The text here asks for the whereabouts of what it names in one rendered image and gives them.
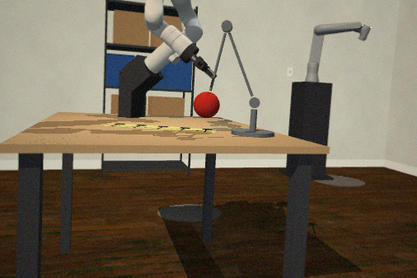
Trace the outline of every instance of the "white baseboard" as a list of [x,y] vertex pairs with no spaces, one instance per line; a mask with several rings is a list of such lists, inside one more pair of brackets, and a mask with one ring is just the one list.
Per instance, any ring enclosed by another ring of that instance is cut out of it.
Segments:
[[[286,167],[286,159],[217,159],[217,168],[265,168]],[[203,158],[191,159],[191,168],[204,168]],[[401,163],[387,161],[385,159],[328,159],[327,167],[387,167],[398,172],[403,172],[417,177],[417,167],[407,166]],[[61,169],[62,161],[57,159],[45,159],[44,170]],[[74,159],[74,169],[100,169],[100,159]],[[17,170],[17,159],[0,160],[1,170]]]

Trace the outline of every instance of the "dark brown floor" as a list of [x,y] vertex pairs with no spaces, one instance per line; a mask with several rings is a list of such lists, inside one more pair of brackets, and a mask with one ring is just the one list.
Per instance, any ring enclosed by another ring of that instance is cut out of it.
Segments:
[[[361,187],[312,183],[306,276],[417,277],[417,177],[329,168]],[[277,168],[217,169],[213,241],[160,207],[202,204],[204,170],[76,170],[71,254],[59,254],[61,171],[44,172],[42,277],[280,277],[288,178]],[[0,172],[0,276],[16,272],[16,172]]]

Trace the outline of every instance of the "yellow tape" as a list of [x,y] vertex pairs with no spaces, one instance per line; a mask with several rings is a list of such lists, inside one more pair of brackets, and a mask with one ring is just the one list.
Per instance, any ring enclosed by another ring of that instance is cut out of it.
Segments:
[[187,127],[170,127],[166,125],[138,125],[138,124],[124,124],[121,122],[113,122],[111,124],[104,125],[106,127],[116,128],[135,128],[135,129],[148,129],[148,130],[168,130],[168,131],[182,131],[182,132],[204,132],[215,133],[213,129],[200,129],[200,128],[187,128]]

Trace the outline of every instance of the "table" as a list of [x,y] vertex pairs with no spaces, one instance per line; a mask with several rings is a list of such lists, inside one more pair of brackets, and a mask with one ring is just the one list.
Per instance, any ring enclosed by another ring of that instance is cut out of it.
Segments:
[[[214,129],[215,133],[144,130],[104,126],[113,122]],[[248,128],[232,120],[199,117],[119,118],[112,114],[59,112],[0,143],[0,153],[19,154],[16,277],[40,277],[42,176],[44,153],[63,155],[61,252],[69,252],[75,153],[204,153],[202,239],[212,239],[214,173],[217,153],[303,154],[289,175],[283,277],[304,277],[312,168],[309,154],[327,154],[326,146],[283,134],[272,138],[236,136]]]

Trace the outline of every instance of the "red ball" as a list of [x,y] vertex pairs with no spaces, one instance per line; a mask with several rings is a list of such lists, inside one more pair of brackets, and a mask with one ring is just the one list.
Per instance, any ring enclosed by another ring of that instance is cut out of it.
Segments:
[[202,92],[194,99],[194,110],[203,118],[211,118],[218,113],[220,101],[214,93]]

